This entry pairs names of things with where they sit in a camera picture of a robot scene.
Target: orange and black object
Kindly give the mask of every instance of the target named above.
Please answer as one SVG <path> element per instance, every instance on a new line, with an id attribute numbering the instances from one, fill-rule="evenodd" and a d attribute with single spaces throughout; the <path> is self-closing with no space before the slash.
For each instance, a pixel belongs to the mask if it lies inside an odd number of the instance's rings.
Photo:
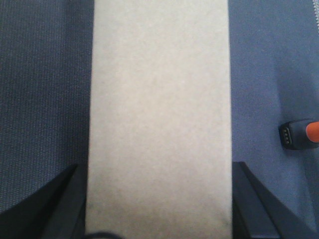
<path id="1" fill-rule="evenodd" d="M 287 122 L 279 127 L 283 147 L 304 150 L 319 147 L 319 121 L 300 119 Z"/>

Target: blue fabric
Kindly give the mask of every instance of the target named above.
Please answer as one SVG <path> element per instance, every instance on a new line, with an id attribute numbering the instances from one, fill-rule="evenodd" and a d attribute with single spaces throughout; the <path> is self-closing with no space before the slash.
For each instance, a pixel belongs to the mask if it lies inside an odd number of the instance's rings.
<path id="1" fill-rule="evenodd" d="M 230 0 L 233 160 L 312 229 L 319 149 L 281 147 L 278 126 L 319 119 L 319 34 L 311 0 Z"/>
<path id="2" fill-rule="evenodd" d="M 0 2 L 0 211 L 87 163 L 94 2 Z"/>

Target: black cable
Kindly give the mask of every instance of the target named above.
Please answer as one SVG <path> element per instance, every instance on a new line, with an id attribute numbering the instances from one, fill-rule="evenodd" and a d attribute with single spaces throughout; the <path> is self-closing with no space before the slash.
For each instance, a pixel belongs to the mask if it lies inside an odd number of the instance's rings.
<path id="1" fill-rule="evenodd" d="M 97 232 L 85 235 L 82 239 L 124 239 L 114 233 Z"/>

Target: orange tip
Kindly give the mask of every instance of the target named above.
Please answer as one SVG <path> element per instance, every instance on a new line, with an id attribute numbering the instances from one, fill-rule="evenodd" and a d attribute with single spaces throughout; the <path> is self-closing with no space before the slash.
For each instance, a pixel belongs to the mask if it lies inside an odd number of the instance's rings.
<path id="1" fill-rule="evenodd" d="M 319 142 L 319 121 L 308 124 L 306 127 L 306 134 L 310 141 L 318 143 Z"/>

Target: beige paper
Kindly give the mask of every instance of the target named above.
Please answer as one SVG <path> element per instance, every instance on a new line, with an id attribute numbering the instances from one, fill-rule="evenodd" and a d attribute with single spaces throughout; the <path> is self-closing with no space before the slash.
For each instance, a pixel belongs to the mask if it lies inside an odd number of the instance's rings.
<path id="1" fill-rule="evenodd" d="M 226 0 L 96 0 L 87 232 L 231 238 Z"/>

